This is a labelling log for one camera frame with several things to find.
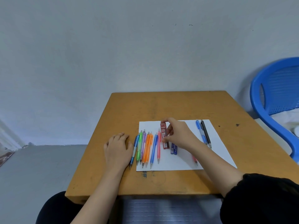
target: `left hand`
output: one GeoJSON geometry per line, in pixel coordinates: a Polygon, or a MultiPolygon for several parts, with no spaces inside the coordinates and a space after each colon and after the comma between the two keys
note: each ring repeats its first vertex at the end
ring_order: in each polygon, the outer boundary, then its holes
{"type": "Polygon", "coordinates": [[[131,142],[129,142],[128,149],[126,149],[125,141],[128,137],[128,134],[122,132],[113,135],[109,141],[104,144],[106,171],[122,174],[128,166],[133,154],[133,144],[131,142]]]}

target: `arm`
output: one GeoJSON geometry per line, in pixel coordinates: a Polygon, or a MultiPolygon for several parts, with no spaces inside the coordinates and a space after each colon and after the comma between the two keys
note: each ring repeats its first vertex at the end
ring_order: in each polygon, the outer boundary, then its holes
{"type": "Polygon", "coordinates": [[[126,150],[125,140],[129,135],[120,133],[112,136],[104,145],[106,171],[99,185],[84,204],[71,224],[106,224],[116,199],[119,184],[128,166],[133,145],[129,142],[126,150]]]}
{"type": "Polygon", "coordinates": [[[161,122],[170,123],[167,128],[168,136],[163,138],[162,141],[173,142],[193,154],[222,196],[225,197],[226,194],[242,180],[243,173],[202,143],[192,133],[185,122],[177,121],[174,118],[168,118],[161,122]]]}

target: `white paper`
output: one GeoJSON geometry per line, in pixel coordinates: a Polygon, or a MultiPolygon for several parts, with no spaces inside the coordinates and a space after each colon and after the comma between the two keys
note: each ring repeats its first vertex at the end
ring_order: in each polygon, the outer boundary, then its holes
{"type": "MultiPolygon", "coordinates": [[[[195,136],[202,141],[202,137],[200,135],[199,130],[196,127],[196,120],[181,120],[185,121],[190,130],[195,134],[195,136]]],[[[204,124],[206,126],[207,132],[209,134],[212,150],[218,154],[221,158],[223,158],[226,162],[230,163],[232,166],[236,167],[233,159],[231,158],[229,152],[224,146],[222,140],[211,124],[210,120],[204,119],[204,124]]],[[[147,121],[147,122],[139,122],[139,132],[145,129],[145,132],[152,132],[153,136],[158,132],[160,128],[160,121],[147,121]]],[[[164,149],[163,144],[160,145],[160,163],[157,161],[157,150],[158,146],[155,149],[155,159],[152,168],[150,168],[150,164],[148,163],[147,167],[142,168],[140,163],[136,167],[136,171],[150,171],[150,170],[200,170],[203,169],[202,166],[198,163],[198,166],[192,159],[192,155],[186,150],[178,147],[178,154],[172,155],[170,154],[170,149],[164,149]]],[[[152,146],[150,148],[150,158],[152,155],[152,146]]]]}

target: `gray wall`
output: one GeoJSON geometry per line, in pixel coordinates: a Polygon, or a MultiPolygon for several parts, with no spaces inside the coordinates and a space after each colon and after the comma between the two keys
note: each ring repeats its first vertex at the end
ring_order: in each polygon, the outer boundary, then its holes
{"type": "Polygon", "coordinates": [[[299,55],[299,0],[0,0],[0,119],[86,144],[112,92],[226,90],[299,55]]]}

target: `wooden table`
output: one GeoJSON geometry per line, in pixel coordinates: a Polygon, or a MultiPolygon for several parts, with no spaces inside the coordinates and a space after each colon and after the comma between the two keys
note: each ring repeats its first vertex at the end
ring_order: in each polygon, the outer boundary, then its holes
{"type": "MultiPolygon", "coordinates": [[[[139,121],[165,117],[209,119],[241,171],[299,183],[297,164],[226,91],[113,93],[65,195],[84,203],[92,194],[105,169],[103,144],[111,135],[124,131],[134,143],[139,121]]],[[[144,177],[133,162],[123,174],[118,195],[217,193],[204,170],[151,171],[144,177]]]]}

